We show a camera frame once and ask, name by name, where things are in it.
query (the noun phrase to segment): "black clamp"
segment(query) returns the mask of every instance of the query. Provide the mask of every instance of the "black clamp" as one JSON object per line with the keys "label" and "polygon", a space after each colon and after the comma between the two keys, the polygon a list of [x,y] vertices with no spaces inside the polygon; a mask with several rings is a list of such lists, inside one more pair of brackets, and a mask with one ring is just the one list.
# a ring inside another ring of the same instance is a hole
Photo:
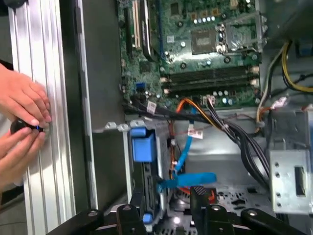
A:
{"label": "black clamp", "polygon": [[7,7],[10,7],[12,9],[16,9],[19,8],[21,6],[24,5],[25,2],[27,2],[28,0],[3,0],[4,4]]}
{"label": "black clamp", "polygon": [[32,125],[27,124],[22,119],[16,119],[11,124],[10,132],[11,132],[11,134],[14,134],[14,133],[18,132],[19,130],[21,130],[21,129],[25,128],[25,127],[29,127],[32,130],[38,130],[39,132],[44,131],[43,128],[41,128],[39,126],[32,126]]}

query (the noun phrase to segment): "expansion slot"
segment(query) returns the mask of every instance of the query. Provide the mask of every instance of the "expansion slot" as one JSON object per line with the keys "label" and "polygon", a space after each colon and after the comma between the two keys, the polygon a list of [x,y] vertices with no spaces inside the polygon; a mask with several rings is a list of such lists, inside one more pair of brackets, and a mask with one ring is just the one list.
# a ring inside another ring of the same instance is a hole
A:
{"label": "expansion slot", "polygon": [[132,44],[132,33],[131,33],[131,22],[129,9],[124,8],[124,19],[125,19],[125,38],[126,38],[126,53],[130,58],[133,57],[133,44]]}
{"label": "expansion slot", "polygon": [[134,45],[135,48],[140,48],[140,27],[139,27],[139,6],[138,0],[133,1],[133,21],[134,21]]}

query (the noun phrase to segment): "sticker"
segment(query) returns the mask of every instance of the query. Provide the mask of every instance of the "sticker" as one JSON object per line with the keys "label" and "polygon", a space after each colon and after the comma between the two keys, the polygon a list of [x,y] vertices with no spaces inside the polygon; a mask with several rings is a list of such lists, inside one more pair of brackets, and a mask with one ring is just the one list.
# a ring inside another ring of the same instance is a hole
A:
{"label": "sticker", "polygon": [[187,135],[192,138],[203,139],[203,131],[195,130],[193,124],[189,124]]}
{"label": "sticker", "polygon": [[287,105],[287,97],[281,97],[279,100],[275,101],[270,109],[281,108]]}
{"label": "sticker", "polygon": [[167,36],[166,41],[167,41],[167,43],[174,43],[175,42],[175,36],[174,35]]}
{"label": "sticker", "polygon": [[147,112],[154,115],[156,112],[156,109],[157,109],[157,104],[151,101],[148,101]]}

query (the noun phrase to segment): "yellow wire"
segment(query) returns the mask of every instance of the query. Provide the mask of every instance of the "yellow wire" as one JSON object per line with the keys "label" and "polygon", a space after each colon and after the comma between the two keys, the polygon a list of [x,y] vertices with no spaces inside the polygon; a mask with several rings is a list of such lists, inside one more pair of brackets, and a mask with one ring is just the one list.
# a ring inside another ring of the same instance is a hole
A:
{"label": "yellow wire", "polygon": [[299,90],[299,91],[302,91],[302,92],[313,92],[313,88],[309,88],[309,87],[304,87],[304,86],[299,86],[295,83],[292,82],[292,80],[290,79],[289,77],[289,74],[288,74],[288,70],[287,70],[287,49],[288,49],[288,46],[289,46],[289,43],[285,43],[284,45],[284,50],[283,50],[283,54],[282,54],[282,67],[283,67],[283,71],[284,71],[284,75],[288,81],[288,83],[293,87],[295,88],[296,90]]}

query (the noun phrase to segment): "finger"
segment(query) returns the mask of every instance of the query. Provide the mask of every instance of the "finger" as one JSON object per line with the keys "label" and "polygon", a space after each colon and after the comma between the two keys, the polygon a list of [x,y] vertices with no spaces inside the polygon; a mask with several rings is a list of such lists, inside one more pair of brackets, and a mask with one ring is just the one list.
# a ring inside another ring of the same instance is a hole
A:
{"label": "finger", "polygon": [[46,108],[43,99],[33,89],[31,89],[31,87],[24,88],[23,92],[35,102],[35,104],[39,108],[40,112],[44,116],[45,121],[51,122],[51,117],[49,115],[49,111]]}
{"label": "finger", "polygon": [[29,127],[25,127],[18,132],[11,134],[8,131],[5,135],[3,135],[0,139],[0,159],[3,158],[7,152],[13,148],[19,141],[25,139],[31,133],[31,129]]}
{"label": "finger", "polygon": [[41,99],[43,99],[43,101],[46,105],[46,108],[50,109],[49,98],[47,96],[47,93],[45,92],[44,87],[42,85],[36,84],[36,83],[30,83],[30,87],[33,91],[35,91],[41,97]]}
{"label": "finger", "polygon": [[22,176],[30,163],[36,158],[39,150],[45,143],[45,133],[40,132],[39,135],[36,137],[35,141],[33,142],[31,148],[27,152],[24,158],[22,158],[13,168],[12,172],[14,175]]}
{"label": "finger", "polygon": [[16,101],[18,104],[22,105],[32,116],[34,116],[39,121],[40,126],[46,125],[44,116],[40,112],[36,103],[31,98],[29,98],[27,95],[25,95],[22,92],[11,96],[11,98],[14,101]]}
{"label": "finger", "polygon": [[32,116],[28,111],[25,110],[19,103],[17,103],[15,100],[9,98],[6,100],[5,106],[8,107],[8,111],[17,116],[18,118],[24,120],[29,125],[32,126],[38,126],[39,121]]}
{"label": "finger", "polygon": [[5,157],[3,157],[0,160],[0,172],[10,170],[17,165],[18,162],[25,157],[37,136],[38,131],[33,130],[30,135],[17,144]]}

